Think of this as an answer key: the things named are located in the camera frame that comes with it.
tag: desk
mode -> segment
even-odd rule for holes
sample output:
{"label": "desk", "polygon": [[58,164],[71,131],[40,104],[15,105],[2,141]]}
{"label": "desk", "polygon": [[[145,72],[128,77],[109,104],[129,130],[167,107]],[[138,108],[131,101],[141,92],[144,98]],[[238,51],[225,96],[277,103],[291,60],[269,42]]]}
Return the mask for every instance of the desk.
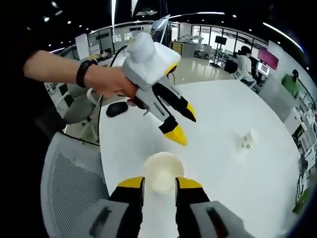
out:
{"label": "desk", "polygon": [[[166,139],[152,115],[144,117],[137,107],[115,118],[108,118],[107,106],[102,107],[100,146],[109,193],[122,180],[142,175],[148,156],[170,152],[182,160],[185,177],[201,183],[210,200],[220,201],[243,219],[248,232],[257,238],[274,237],[280,231],[285,204],[295,199],[299,176],[300,155],[286,127],[260,97],[237,80],[178,88],[197,114],[193,123],[168,108],[187,135],[186,147]],[[260,145],[241,158],[236,142],[250,129],[258,132]],[[157,219],[142,234],[161,230],[165,232],[161,237],[175,238],[174,231],[171,235],[165,227],[173,221],[173,216]]]}

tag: human hand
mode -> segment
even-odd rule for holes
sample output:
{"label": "human hand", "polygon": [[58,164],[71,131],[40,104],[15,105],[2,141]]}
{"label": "human hand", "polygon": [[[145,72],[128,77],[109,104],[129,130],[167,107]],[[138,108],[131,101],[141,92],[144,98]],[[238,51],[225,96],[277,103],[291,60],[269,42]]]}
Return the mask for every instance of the human hand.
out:
{"label": "human hand", "polygon": [[84,81],[86,86],[107,98],[116,95],[134,98],[137,91],[137,86],[125,77],[122,67],[92,65],[88,68]]}

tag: white floor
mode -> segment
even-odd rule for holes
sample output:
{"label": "white floor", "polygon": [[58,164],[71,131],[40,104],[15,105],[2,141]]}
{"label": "white floor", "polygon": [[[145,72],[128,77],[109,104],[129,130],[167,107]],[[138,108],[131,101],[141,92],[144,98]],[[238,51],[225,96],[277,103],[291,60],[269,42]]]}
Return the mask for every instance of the white floor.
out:
{"label": "white floor", "polygon": [[[175,82],[175,85],[184,84],[184,83],[191,83],[191,82],[198,82],[198,81],[208,81],[208,80],[228,80],[233,79],[233,76],[222,68],[214,68],[209,66],[209,62],[207,59],[197,59],[197,58],[182,58],[179,62],[179,65],[174,72],[175,81],[172,75],[170,75],[169,80],[171,83]],[[115,100],[118,100],[119,97],[113,99],[107,99],[103,101],[103,105],[111,103]],[[92,115],[92,123],[97,130],[97,120],[98,120],[98,108]],[[74,125],[68,125],[66,133],[72,136],[77,137],[82,129],[82,125],[80,123]],[[97,143],[91,130],[87,130],[82,139]],[[284,227],[281,229],[280,237],[283,237],[283,234],[289,230],[290,227],[294,224],[297,220],[297,217],[292,213],[294,203],[285,204],[285,207],[288,207],[288,214],[285,214],[284,218]]]}

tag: television screen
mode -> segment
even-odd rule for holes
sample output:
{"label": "television screen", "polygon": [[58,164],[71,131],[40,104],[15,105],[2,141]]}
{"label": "television screen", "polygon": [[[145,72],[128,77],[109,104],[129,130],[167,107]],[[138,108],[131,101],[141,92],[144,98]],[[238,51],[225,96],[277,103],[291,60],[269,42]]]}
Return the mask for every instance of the television screen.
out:
{"label": "television screen", "polygon": [[269,65],[272,69],[277,69],[278,58],[268,52],[266,48],[259,49],[258,58]]}
{"label": "television screen", "polygon": [[221,36],[216,36],[215,42],[222,44],[222,45],[225,45],[227,43],[227,38],[221,37]]}
{"label": "television screen", "polygon": [[162,43],[169,16],[170,15],[167,15],[152,24],[151,36],[154,42]]}

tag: white table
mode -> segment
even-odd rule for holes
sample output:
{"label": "white table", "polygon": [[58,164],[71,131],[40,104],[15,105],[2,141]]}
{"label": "white table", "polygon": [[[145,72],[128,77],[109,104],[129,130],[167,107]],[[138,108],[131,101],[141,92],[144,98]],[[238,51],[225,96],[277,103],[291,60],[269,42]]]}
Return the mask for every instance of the white table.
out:
{"label": "white table", "polygon": [[[220,201],[242,218],[248,232],[258,238],[274,237],[282,230],[286,209],[291,209],[286,204],[295,199],[299,175],[300,155],[285,125],[239,81],[199,82],[178,88],[197,114],[194,123],[168,108],[187,135],[186,147],[166,139],[153,116],[144,117],[137,107],[114,118],[106,116],[107,106],[102,107],[100,145],[109,193],[122,180],[142,175],[150,155],[171,152],[182,160],[185,177],[201,183],[210,200]],[[250,129],[257,131],[260,145],[242,158],[236,144]],[[144,207],[143,214],[159,212],[151,209]],[[160,227],[173,220],[171,215],[147,224],[145,233],[164,230],[164,237],[175,238],[174,230],[168,233],[175,227]]]}

